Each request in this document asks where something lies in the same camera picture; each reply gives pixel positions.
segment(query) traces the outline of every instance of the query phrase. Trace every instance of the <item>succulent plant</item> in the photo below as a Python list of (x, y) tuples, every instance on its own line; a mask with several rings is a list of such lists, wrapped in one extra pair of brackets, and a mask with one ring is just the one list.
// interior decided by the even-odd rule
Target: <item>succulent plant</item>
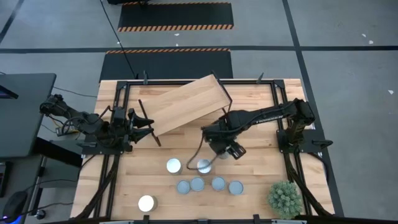
[(302, 202), (296, 185), (289, 181), (281, 181), (272, 185), (268, 203), (282, 219), (294, 218), (302, 211)]

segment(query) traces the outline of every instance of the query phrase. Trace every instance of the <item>wooden table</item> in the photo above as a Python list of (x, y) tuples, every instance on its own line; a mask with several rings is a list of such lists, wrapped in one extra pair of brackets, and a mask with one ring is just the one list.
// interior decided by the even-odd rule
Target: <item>wooden table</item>
[[(288, 100), (305, 98), (299, 79), (284, 81)], [(95, 113), (101, 113), (108, 105), (113, 104), (116, 82), (101, 82)], [(128, 108), (136, 109), (138, 115), (143, 116), (138, 99), (145, 101), (176, 87), (178, 86), (133, 86)], [(233, 99), (232, 110), (250, 111), (274, 105), (269, 86), (225, 87)], [(215, 111), (159, 136), (162, 147), (157, 146), (152, 136), (146, 136), (133, 145), (132, 153), (123, 154), (114, 193), (112, 220), (142, 220), (145, 213), (138, 209), (137, 204), (143, 195), (153, 195), (159, 201), (157, 209), (148, 213), (151, 220), (252, 219), (253, 214), (259, 214), (260, 218), (277, 218), (266, 199), (273, 183), (287, 180), (283, 155), (278, 150), (275, 135), (276, 121), (252, 126), (240, 134), (238, 142), (246, 148), (246, 155), (239, 160), (232, 157), (216, 160), (211, 174), (203, 177), (206, 182), (203, 191), (190, 192), (187, 195), (177, 193), (175, 185), (178, 181), (190, 180), (197, 176), (195, 171), (185, 169), (185, 164), (198, 147), (200, 127), (210, 124), (221, 115), (222, 111)], [(104, 119), (110, 119), (110, 116), (111, 113), (106, 113)], [(214, 152), (204, 143), (197, 158), (211, 159), (213, 156)], [(184, 170), (181, 175), (170, 175), (167, 172), (166, 162), (172, 157), (180, 159), (183, 163)], [(307, 187), (324, 208), (333, 213), (322, 163), (308, 154), (301, 154), (301, 160)], [(103, 156), (96, 156), (81, 171), (71, 217), (79, 214), (95, 193), (102, 161)], [(227, 182), (241, 181), (244, 184), (244, 194), (232, 196), (228, 190), (215, 192), (210, 185), (214, 176), (222, 176)], [(104, 214), (106, 199), (107, 196), (104, 197), (101, 214)]]

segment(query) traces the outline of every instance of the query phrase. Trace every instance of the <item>computer monitor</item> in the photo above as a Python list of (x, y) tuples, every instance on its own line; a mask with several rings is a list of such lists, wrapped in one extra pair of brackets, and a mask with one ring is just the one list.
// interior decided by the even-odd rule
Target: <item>computer monitor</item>
[(18, 99), (18, 95), (0, 85), (0, 99)]

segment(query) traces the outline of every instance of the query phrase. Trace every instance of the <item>hazard tape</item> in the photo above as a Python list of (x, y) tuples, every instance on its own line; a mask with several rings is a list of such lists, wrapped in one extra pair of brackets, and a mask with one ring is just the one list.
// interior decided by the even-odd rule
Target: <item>hazard tape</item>
[(219, 52), (219, 51), (230, 51), (229, 49), (147, 49), (147, 50), (109, 50), (106, 54), (136, 54), (136, 53), (165, 53), (165, 52)]
[(139, 26), (119, 27), (119, 32), (144, 32), (144, 31), (168, 31), (168, 30), (225, 30), (232, 29), (232, 24), (216, 25), (177, 25), (177, 26)]
[[(123, 6), (136, 5), (138, 2), (123, 3)], [(148, 3), (148, 5), (170, 5), (170, 4), (231, 4), (230, 2), (173, 2), (173, 3)]]

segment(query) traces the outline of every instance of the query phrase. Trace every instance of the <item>gray concrete floor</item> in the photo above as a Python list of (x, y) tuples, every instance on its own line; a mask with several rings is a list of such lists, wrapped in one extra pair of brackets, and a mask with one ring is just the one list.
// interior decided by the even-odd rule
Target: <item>gray concrete floor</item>
[[(119, 36), (125, 47), (293, 45), (282, 0), (230, 2), (233, 30)], [(121, 6), (104, 4), (116, 25)], [(395, 0), (289, 0), (289, 4), (303, 46), (398, 45)], [(0, 1), (0, 29), (15, 5), (16, 0)], [(0, 49), (117, 46), (99, 0), (25, 0)], [(304, 52), (303, 56), (326, 138), (335, 142), (329, 150), (345, 215), (398, 220), (398, 52)], [(55, 86), (95, 95), (103, 58), (104, 53), (0, 54), (0, 71), (53, 72)], [(301, 78), (293, 51), (237, 50), (231, 58), (235, 78), (257, 78), (262, 72), (264, 78)], [(94, 110), (93, 98), (61, 94), (78, 110)], [(43, 124), (53, 127), (47, 118)], [(39, 136), (59, 139), (44, 128)], [(46, 190), (41, 205), (72, 201), (74, 193), (74, 189)], [(49, 208), (42, 222), (66, 220), (70, 209)], [(27, 223), (37, 221), (29, 218)]]

